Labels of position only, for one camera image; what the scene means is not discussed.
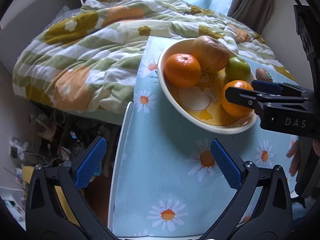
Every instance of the green sticker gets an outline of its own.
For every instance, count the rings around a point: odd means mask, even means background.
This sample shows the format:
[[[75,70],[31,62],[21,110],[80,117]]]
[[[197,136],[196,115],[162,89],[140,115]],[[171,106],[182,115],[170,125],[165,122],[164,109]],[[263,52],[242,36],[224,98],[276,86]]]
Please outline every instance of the green sticker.
[[[266,72],[266,74],[267,74],[268,78],[272,79],[272,76],[270,75],[270,73],[268,71]]]

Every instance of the light blue tablecloth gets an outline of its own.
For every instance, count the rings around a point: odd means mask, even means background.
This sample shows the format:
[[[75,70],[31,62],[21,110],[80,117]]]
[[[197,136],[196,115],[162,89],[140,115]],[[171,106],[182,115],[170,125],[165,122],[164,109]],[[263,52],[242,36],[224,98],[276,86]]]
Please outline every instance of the light blue tablecloth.
[[[190,236],[204,233],[235,194],[212,161],[214,138],[227,151],[260,167],[283,166],[296,136],[262,130],[260,120],[247,131],[220,135],[203,130],[179,114],[163,94],[156,63],[168,45],[166,38],[150,37],[138,71],[134,111],[127,133],[112,231],[116,236]],[[247,60],[253,72],[260,64]],[[274,82],[291,80],[270,71]],[[287,172],[292,191],[295,178]],[[250,217],[260,190],[242,220]]]

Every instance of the white lettering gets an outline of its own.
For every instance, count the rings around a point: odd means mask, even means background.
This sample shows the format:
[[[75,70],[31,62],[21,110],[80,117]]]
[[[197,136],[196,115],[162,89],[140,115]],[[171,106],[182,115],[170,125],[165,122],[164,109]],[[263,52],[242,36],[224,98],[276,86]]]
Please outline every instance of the white lettering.
[[[291,123],[291,119],[287,117],[285,119],[285,125],[289,125],[290,123]]]
[[[294,124],[293,124],[292,126],[298,127],[298,119],[296,119],[296,120],[294,121]]]
[[[305,127],[306,127],[306,120],[303,120],[301,128],[305,128]]]

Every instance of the orange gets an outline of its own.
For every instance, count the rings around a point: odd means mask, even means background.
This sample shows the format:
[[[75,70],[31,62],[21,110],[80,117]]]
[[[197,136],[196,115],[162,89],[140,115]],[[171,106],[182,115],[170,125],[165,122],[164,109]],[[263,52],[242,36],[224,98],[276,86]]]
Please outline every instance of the orange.
[[[196,85],[201,77],[201,68],[195,57],[189,54],[174,54],[164,64],[164,75],[178,88]]]
[[[236,117],[236,118],[243,118],[243,117],[248,116],[252,112],[252,109],[230,103],[226,99],[226,90],[229,87],[243,88],[243,89],[249,89],[249,90],[253,90],[253,87],[249,83],[247,83],[246,81],[234,80],[234,81],[231,81],[230,83],[226,84],[222,90],[221,102],[222,102],[222,106],[223,106],[224,110],[229,115]]]

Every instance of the fruit bowl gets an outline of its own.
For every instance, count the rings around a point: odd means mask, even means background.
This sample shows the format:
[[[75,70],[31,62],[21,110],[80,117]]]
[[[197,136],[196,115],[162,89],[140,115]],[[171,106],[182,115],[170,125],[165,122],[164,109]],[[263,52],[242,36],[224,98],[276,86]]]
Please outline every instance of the fruit bowl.
[[[168,46],[160,55],[158,78],[161,88],[173,107],[193,124],[219,134],[236,134],[249,129],[258,116],[252,111],[247,117],[236,119],[228,115],[221,105],[221,91],[227,83],[224,69],[216,74],[201,73],[199,83],[194,87],[181,89],[170,83],[163,72],[168,57],[177,53],[191,53],[195,39],[184,39]],[[230,51],[230,58],[237,56]],[[250,73],[247,82],[255,80]]]

